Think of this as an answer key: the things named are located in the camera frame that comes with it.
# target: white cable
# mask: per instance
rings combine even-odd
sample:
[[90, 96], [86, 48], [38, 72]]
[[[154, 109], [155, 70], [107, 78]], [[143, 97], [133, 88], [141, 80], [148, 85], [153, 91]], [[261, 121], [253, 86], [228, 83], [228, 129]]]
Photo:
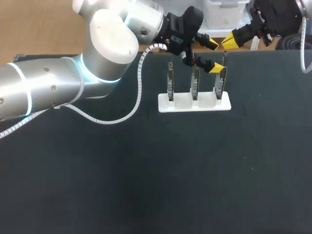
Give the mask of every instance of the white cable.
[[163, 50], [167, 50], [167, 46], [165, 44], [154, 44], [151, 45], [150, 47], [148, 47], [145, 52], [142, 54], [140, 61], [138, 63], [138, 69], [137, 69], [137, 100], [136, 100], [136, 105], [133, 108], [133, 110], [125, 117], [118, 119], [118, 120], [114, 120], [114, 121], [102, 121], [102, 120], [98, 120], [96, 118], [93, 118], [91, 116], [89, 116], [88, 114], [84, 113], [82, 110], [78, 109], [76, 106], [73, 105], [66, 105], [66, 107], [72, 109], [73, 111], [76, 111], [78, 114], [82, 115], [83, 117], [87, 118], [88, 120], [97, 123], [97, 124], [104, 124], [104, 125], [108, 125], [108, 124], [116, 124], [116, 123], [121, 123], [127, 119], [129, 119], [131, 116], [133, 116], [135, 114], [135, 112], [137, 111], [140, 103], [141, 103], [141, 97], [142, 97], [142, 66], [143, 66], [143, 62], [147, 56], [147, 54], [149, 52], [151, 52], [152, 50], [156, 49], [156, 48], [160, 48]]
[[14, 126], [12, 126], [11, 128], [3, 131], [2, 133], [0, 133], [0, 139], [5, 138], [6, 136], [10, 135], [11, 133], [13, 133], [14, 131], [16, 131], [17, 129], [19, 129], [20, 127], [24, 126], [26, 123], [32, 121], [34, 118], [36, 118], [37, 116], [41, 115], [43, 112], [45, 111], [39, 111], [36, 113], [31, 114], [30, 116], [27, 116], [25, 119], [23, 119], [21, 122], [18, 122], [17, 124], [15, 124]]
[[[118, 120], [114, 120], [114, 121], [102, 121], [102, 120], [98, 120], [96, 118], [93, 118], [91, 116], [89, 116], [88, 114], [84, 113], [82, 110], [78, 109], [77, 107], [69, 104], [66, 105], [66, 107], [72, 109], [73, 111], [76, 111], [78, 114], [82, 115], [83, 117], [87, 118], [88, 120], [94, 122], [94, 123], [98, 123], [98, 124], [116, 124], [116, 123], [121, 123], [127, 119], [129, 119], [131, 116], [133, 116], [135, 114], [135, 112], [137, 111], [140, 103], [141, 103], [141, 97], [142, 97], [142, 66], [143, 66], [143, 62], [145, 60], [145, 57], [147, 56], [147, 54], [149, 52], [151, 52], [152, 50], [156, 49], [156, 48], [160, 48], [163, 50], [167, 50], [167, 46], [164, 44], [154, 44], [151, 45], [150, 47], [148, 47], [145, 52], [142, 54], [139, 64], [138, 64], [138, 69], [137, 69], [137, 100], [136, 100], [136, 105], [134, 107], [134, 109], [125, 117], [118, 119]], [[41, 115], [42, 113], [44, 113], [47, 110], [44, 111], [39, 111], [36, 113], [31, 114], [30, 116], [26, 117], [25, 119], [23, 119], [22, 121], [20, 121], [19, 123], [15, 124], [14, 126], [12, 126], [11, 128], [3, 131], [0, 133], [0, 139], [10, 135], [11, 133], [13, 133], [14, 131], [16, 131], [17, 129], [19, 129], [20, 127], [24, 126], [26, 123], [32, 121], [34, 118], [38, 117], [39, 115]]]
[[307, 19], [305, 17], [302, 18], [302, 32], [301, 32], [301, 48], [300, 48], [300, 60], [301, 60], [301, 70], [303, 73], [307, 74], [312, 70], [312, 63], [306, 69], [305, 61], [304, 61], [304, 46], [306, 43], [306, 28], [307, 28]]

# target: black electronic component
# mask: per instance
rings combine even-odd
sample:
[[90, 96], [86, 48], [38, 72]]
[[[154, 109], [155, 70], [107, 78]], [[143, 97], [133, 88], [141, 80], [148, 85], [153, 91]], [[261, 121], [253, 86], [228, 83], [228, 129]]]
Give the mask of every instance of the black electronic component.
[[250, 9], [251, 23], [234, 29], [222, 42], [224, 48], [239, 48], [254, 36], [269, 46], [272, 37], [287, 36], [299, 31], [302, 14], [295, 0], [255, 0]]
[[226, 51], [224, 52], [224, 55], [223, 55], [222, 65], [224, 66], [224, 69], [219, 74], [216, 75], [215, 84], [214, 84], [214, 91], [215, 91], [216, 98], [218, 100], [222, 100], [226, 76], [228, 72], [227, 70], [228, 52]]
[[166, 44], [167, 52], [174, 55], [178, 56], [183, 53], [182, 58], [185, 65], [192, 67], [196, 64], [204, 68], [205, 71], [212, 72], [215, 62], [211, 60], [206, 63], [205, 61], [196, 60], [193, 54], [195, 41], [212, 50], [216, 50], [219, 46], [207, 34], [198, 33], [203, 20], [203, 12], [193, 6], [190, 6], [181, 17], [168, 13], [164, 17], [163, 25], [155, 38], [155, 42]]
[[200, 70], [195, 65], [193, 67], [192, 81], [191, 81], [191, 92], [192, 92], [193, 101], [198, 100], [199, 78], [200, 78]]
[[169, 101], [174, 101], [174, 64], [169, 62], [168, 64], [168, 75], [167, 75], [167, 92]]

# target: white stand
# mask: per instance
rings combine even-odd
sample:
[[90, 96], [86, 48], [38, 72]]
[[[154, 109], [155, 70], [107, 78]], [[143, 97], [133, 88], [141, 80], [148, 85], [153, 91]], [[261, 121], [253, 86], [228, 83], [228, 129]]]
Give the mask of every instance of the white stand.
[[161, 113], [229, 111], [232, 108], [229, 94], [223, 92], [222, 100], [217, 100], [213, 92], [198, 93], [198, 101], [193, 101], [191, 93], [175, 93], [174, 101], [169, 101], [168, 94], [158, 95], [158, 109]]

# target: black table surface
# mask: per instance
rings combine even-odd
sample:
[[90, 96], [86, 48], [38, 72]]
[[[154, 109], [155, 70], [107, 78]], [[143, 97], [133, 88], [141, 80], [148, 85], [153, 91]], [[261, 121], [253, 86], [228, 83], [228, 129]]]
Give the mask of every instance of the black table surface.
[[[103, 120], [126, 115], [138, 59], [109, 97], [76, 106]], [[141, 106], [124, 123], [62, 108], [0, 140], [1, 234], [312, 232], [312, 75], [299, 53], [230, 53], [232, 110], [217, 113], [158, 112], [171, 59], [175, 91], [189, 91], [180, 58], [149, 55]], [[201, 77], [211, 90], [215, 78]]]

